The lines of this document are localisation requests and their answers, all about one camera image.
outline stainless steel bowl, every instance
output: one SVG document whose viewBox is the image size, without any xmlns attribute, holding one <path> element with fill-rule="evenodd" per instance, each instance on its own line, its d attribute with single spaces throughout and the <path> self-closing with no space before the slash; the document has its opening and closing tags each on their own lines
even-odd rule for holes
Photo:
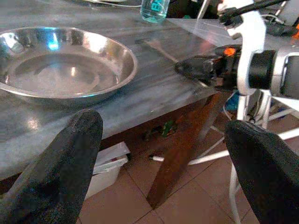
<svg viewBox="0 0 299 224">
<path fill-rule="evenodd" d="M 0 89 L 63 105 L 99 102 L 128 84 L 137 59 L 121 43 L 75 28 L 21 28 L 0 34 Z"/>
</svg>

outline wooden table leg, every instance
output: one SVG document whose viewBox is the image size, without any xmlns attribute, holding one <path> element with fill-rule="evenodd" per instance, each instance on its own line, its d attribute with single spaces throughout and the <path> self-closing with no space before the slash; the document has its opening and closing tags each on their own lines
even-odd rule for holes
<svg viewBox="0 0 299 224">
<path fill-rule="evenodd" d="M 167 151 L 164 162 L 147 195 L 147 200 L 153 209 L 167 199 L 181 172 L 203 144 L 209 127 L 214 123 L 230 94 L 226 92 L 216 93 L 211 96 L 204 107 L 189 114 L 193 117 L 194 122 L 188 131 L 176 136 L 174 146 Z"/>
</svg>

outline gray marble table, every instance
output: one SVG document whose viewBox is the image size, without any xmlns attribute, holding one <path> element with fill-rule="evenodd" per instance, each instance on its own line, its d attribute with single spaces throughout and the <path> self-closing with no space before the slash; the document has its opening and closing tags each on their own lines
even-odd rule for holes
<svg viewBox="0 0 299 224">
<path fill-rule="evenodd" d="M 81 6 L 62 0 L 3 0 L 0 31 L 28 26 L 76 27 L 114 38 L 136 55 L 135 79 L 92 106 L 104 120 L 103 138 L 214 94 L 176 74 L 173 61 L 143 40 L 158 40 L 178 60 L 211 50 L 211 43 L 174 23 L 144 22 L 138 9 Z M 78 109 L 26 103 L 0 91 L 0 180 L 21 172 Z"/>
</svg>

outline plastic water bottle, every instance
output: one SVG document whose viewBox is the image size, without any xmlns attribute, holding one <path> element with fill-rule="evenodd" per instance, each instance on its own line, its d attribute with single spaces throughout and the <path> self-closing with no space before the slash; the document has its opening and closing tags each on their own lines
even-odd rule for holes
<svg viewBox="0 0 299 224">
<path fill-rule="evenodd" d="M 170 0 L 142 0 L 140 14 L 145 21 L 162 22 L 167 14 Z"/>
</svg>

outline white storage bin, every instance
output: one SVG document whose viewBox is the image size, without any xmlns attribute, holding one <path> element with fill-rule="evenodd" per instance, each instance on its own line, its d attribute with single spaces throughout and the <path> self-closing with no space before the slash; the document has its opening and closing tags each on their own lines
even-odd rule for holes
<svg viewBox="0 0 299 224">
<path fill-rule="evenodd" d="M 124 142 L 98 153 L 85 199 L 115 183 L 122 165 L 128 162 L 128 153 L 130 151 Z"/>
</svg>

